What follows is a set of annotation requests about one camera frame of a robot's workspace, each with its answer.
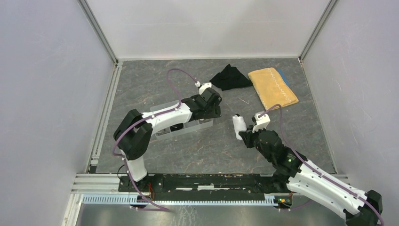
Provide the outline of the clear plastic organizer box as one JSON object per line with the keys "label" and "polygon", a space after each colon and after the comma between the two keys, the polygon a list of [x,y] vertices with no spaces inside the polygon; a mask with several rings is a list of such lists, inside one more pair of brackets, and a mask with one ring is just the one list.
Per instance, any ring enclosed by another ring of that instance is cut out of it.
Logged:
{"label": "clear plastic organizer box", "polygon": [[160,137],[157,137],[155,134],[154,135],[157,140],[165,140],[165,139],[169,139],[169,138],[176,137],[179,135],[195,132],[197,130],[205,129],[205,128],[213,126],[213,124],[214,124],[214,119],[191,121],[191,122],[184,123],[184,128],[181,130],[173,131],[169,134],[166,134],[166,135],[163,135]]}

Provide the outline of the white underwear black waistband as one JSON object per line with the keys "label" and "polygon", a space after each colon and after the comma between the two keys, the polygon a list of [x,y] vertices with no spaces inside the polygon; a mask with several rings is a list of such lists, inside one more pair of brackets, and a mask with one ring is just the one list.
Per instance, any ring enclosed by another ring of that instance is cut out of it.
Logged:
{"label": "white underwear black waistband", "polygon": [[236,138],[238,140],[243,140],[243,138],[239,135],[239,133],[241,131],[246,131],[246,129],[247,129],[247,125],[244,121],[243,116],[240,116],[239,114],[234,115],[232,117],[232,122],[233,122]]}

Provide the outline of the black underwear beige waistband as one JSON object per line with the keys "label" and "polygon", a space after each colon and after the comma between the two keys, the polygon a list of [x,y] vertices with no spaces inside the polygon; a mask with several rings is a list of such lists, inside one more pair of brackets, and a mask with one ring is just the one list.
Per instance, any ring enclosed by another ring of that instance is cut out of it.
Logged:
{"label": "black underwear beige waistband", "polygon": [[170,131],[172,131],[172,132],[173,131],[178,131],[178,130],[181,130],[181,129],[184,128],[184,124],[183,123],[175,124],[175,125],[172,125],[169,128],[170,128]]}

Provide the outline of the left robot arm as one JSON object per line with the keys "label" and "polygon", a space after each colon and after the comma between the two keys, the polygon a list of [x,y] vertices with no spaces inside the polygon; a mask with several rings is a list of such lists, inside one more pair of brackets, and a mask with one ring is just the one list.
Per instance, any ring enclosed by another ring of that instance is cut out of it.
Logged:
{"label": "left robot arm", "polygon": [[148,186],[144,153],[153,134],[177,124],[219,118],[221,101],[218,92],[206,88],[200,94],[180,99],[176,104],[158,111],[129,111],[113,134],[113,154],[117,155],[117,149],[121,151],[119,156],[127,167],[130,186],[137,192],[144,191]]}

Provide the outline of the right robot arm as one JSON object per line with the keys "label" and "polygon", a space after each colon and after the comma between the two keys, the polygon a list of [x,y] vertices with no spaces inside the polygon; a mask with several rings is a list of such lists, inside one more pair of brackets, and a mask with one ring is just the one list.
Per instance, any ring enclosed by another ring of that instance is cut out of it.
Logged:
{"label": "right robot arm", "polygon": [[382,226],[382,196],[357,189],[326,173],[304,155],[284,145],[277,132],[249,127],[238,132],[247,148],[255,148],[275,168],[265,193],[293,192],[323,205],[348,226]]}

